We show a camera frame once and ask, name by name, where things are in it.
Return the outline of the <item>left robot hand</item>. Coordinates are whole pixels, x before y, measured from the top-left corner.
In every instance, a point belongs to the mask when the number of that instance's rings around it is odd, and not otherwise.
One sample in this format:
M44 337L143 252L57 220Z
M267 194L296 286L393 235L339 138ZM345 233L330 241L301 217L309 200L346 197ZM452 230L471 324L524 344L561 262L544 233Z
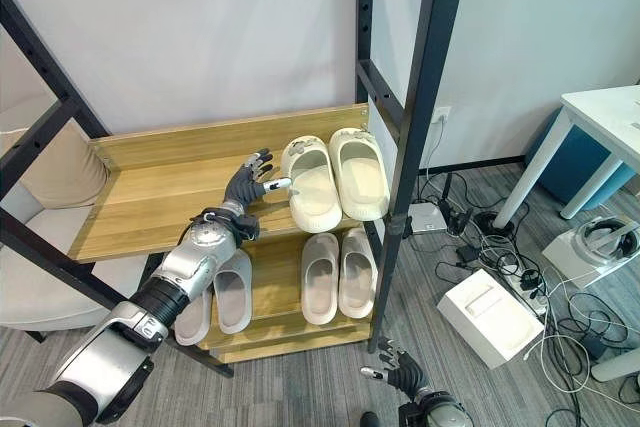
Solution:
M244 213L248 206L267 193L289 187L290 177L272 177L273 154L262 148L245 160L229 180L222 206Z

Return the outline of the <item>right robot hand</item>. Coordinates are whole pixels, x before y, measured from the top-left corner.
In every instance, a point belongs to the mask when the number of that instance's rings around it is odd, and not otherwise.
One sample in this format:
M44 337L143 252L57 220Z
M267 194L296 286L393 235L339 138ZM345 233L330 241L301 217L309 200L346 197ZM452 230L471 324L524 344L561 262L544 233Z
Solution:
M379 359L385 366L381 369L363 366L360 374L365 378L384 382L414 401L428 385L428 378L422 367L393 339L381 336L377 346L380 350Z

